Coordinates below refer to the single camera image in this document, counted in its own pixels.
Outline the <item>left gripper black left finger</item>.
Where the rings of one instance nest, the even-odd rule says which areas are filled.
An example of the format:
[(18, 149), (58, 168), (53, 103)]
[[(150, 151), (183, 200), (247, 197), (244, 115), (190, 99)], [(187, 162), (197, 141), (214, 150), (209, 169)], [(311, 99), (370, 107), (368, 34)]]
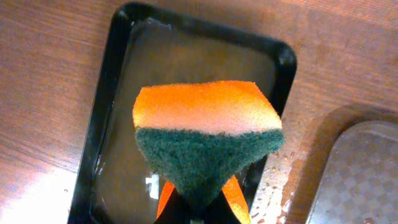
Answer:
[(176, 189), (173, 189), (160, 216), (154, 224), (191, 224), (193, 213)]

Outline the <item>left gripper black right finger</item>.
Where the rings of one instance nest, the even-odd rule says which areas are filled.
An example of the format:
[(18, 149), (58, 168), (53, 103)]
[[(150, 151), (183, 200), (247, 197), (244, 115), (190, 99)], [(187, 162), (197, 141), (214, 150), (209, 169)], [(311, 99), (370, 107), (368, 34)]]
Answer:
[(224, 194), (219, 194), (204, 211), (204, 224), (241, 224)]

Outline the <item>orange green sponge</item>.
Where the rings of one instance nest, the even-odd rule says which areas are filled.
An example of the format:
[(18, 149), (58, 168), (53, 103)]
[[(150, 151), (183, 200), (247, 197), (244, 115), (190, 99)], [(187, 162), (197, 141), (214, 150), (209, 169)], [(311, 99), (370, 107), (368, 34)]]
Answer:
[(204, 223), (204, 211), (224, 194), (241, 223), (250, 223), (236, 173), (277, 151), (282, 121), (253, 82), (236, 80), (147, 86), (132, 111), (139, 150), (166, 179), (157, 210), (176, 189)]

